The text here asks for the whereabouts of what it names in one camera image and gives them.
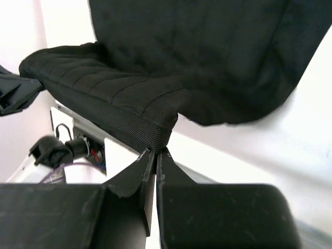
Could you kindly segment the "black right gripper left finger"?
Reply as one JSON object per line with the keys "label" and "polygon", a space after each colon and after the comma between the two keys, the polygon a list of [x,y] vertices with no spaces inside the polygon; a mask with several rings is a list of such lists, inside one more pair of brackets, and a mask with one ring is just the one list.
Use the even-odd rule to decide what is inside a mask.
{"label": "black right gripper left finger", "polygon": [[1,248],[144,248],[155,154],[103,184],[1,184]]}

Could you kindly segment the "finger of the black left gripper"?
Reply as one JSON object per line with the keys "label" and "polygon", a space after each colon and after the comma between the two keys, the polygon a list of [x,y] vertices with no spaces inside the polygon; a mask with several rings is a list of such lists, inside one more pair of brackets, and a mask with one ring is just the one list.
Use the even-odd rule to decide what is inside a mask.
{"label": "finger of the black left gripper", "polygon": [[1,66],[1,116],[27,109],[41,91],[43,85],[38,80],[23,78]]}

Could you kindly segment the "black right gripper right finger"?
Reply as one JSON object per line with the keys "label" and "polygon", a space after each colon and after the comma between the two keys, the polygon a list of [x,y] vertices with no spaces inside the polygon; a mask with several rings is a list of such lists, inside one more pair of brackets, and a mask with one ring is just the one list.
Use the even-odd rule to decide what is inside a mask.
{"label": "black right gripper right finger", "polygon": [[157,159],[162,248],[301,248],[284,195],[268,184],[201,184],[164,149]]}

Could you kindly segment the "black pleated skirt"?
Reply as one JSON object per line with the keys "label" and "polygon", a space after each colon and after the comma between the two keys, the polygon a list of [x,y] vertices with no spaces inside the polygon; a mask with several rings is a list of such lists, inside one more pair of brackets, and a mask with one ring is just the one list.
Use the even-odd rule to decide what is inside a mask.
{"label": "black pleated skirt", "polygon": [[167,146],[179,115],[238,125],[281,106],[331,26],[331,1],[90,1],[95,43],[19,72],[127,143]]}

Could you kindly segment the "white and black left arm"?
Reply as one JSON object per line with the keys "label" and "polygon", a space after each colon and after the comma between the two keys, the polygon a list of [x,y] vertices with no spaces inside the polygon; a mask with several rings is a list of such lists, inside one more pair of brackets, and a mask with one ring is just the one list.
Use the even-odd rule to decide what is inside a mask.
{"label": "white and black left arm", "polygon": [[[43,90],[38,80],[23,78],[1,67],[1,117],[27,109]],[[62,143],[59,140],[59,128],[56,128],[56,135],[45,135],[37,140],[6,182],[58,183],[64,179],[62,171],[65,165],[89,154],[85,138],[71,138]]]}

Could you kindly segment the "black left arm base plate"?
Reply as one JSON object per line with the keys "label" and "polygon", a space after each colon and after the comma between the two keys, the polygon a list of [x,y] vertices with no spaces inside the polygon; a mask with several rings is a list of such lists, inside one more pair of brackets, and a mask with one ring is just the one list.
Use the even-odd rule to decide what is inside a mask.
{"label": "black left arm base plate", "polygon": [[106,158],[104,141],[88,132],[78,128],[73,128],[74,138],[83,138],[88,144],[88,155],[85,157],[94,166],[106,175]]}

